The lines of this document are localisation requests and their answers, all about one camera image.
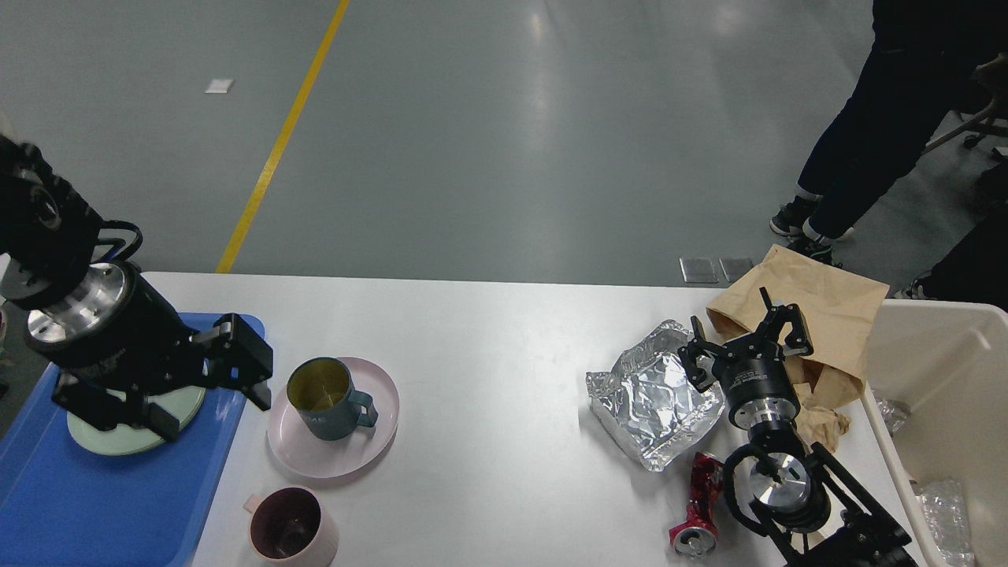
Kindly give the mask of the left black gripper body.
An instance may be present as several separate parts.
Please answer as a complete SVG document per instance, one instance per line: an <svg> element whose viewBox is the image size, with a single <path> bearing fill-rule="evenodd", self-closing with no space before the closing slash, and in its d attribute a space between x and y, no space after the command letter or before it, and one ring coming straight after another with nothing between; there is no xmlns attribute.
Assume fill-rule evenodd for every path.
<svg viewBox="0 0 1008 567"><path fill-rule="evenodd" d="M76 380L161 395L200 384L195 330L132 265L94 263L68 297L28 315L28 347Z"/></svg>

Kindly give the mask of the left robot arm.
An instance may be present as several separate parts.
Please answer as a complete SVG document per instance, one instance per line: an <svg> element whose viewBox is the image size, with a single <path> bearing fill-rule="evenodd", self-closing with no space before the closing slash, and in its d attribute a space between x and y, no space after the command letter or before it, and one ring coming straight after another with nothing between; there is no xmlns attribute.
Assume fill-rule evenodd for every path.
<svg viewBox="0 0 1008 567"><path fill-rule="evenodd" d="M180 421L155 395L227 388L271 408L273 351L248 320L187 326L129 261L139 228L98 215L35 145L2 140L1 201L2 295L28 313L28 348L61 370L51 398L66 412L172 442Z"/></svg>

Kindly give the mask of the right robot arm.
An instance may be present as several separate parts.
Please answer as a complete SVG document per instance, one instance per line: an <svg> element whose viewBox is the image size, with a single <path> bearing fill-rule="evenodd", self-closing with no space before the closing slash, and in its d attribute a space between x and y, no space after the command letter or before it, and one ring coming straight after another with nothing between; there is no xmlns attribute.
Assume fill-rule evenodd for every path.
<svg viewBox="0 0 1008 567"><path fill-rule="evenodd" d="M797 432L799 399L786 373L789 355L813 353L796 304L772 302L759 326L722 344L698 318L677 355L698 392L719 385L728 422L747 434L724 460L721 492L728 512L770 539L787 566L912 566L911 537L821 443Z"/></svg>

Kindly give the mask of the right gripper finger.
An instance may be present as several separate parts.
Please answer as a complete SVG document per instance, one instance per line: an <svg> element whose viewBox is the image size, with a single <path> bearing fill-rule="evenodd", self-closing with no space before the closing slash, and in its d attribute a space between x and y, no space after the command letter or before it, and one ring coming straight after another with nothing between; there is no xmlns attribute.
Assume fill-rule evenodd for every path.
<svg viewBox="0 0 1008 567"><path fill-rule="evenodd" d="M713 370L703 369L699 366L699 359L709 358L711 362L727 361L728 349L721 344L713 343L706 338L701 320L698 316L691 316L690 324L692 338L687 344L678 348L678 358L685 372L685 378L697 392L707 392L717 377Z"/></svg>
<svg viewBox="0 0 1008 567"><path fill-rule="evenodd" d="M774 304L766 287L759 287L759 293L766 313L751 333L748 344L750 358L785 360L792 356L802 358L813 354L814 345L802 309L796 304Z"/></svg>

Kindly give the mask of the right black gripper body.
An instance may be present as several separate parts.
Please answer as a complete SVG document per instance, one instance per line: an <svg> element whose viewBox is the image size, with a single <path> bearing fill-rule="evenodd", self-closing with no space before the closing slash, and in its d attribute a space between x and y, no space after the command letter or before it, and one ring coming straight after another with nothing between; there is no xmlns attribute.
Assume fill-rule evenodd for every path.
<svg viewBox="0 0 1008 567"><path fill-rule="evenodd" d="M800 405L784 367L784 348L772 339L737 337L724 343L715 376L728 403L728 420L750 430L761 422L793 422Z"/></svg>

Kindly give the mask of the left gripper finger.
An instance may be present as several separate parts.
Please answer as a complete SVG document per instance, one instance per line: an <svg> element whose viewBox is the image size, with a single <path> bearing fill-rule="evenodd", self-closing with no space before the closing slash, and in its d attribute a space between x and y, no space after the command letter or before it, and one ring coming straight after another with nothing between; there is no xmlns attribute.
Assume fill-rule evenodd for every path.
<svg viewBox="0 0 1008 567"><path fill-rule="evenodd" d="M146 428L162 440L174 442L181 431L176 417L138 390L128 390L121 399L97 384L60 376L55 381L53 402L101 432L112 431L122 424Z"/></svg>
<svg viewBox="0 0 1008 567"><path fill-rule="evenodd" d="M197 362L194 385L238 391L260 410L270 410L273 350L238 313L223 313L213 326L188 338Z"/></svg>

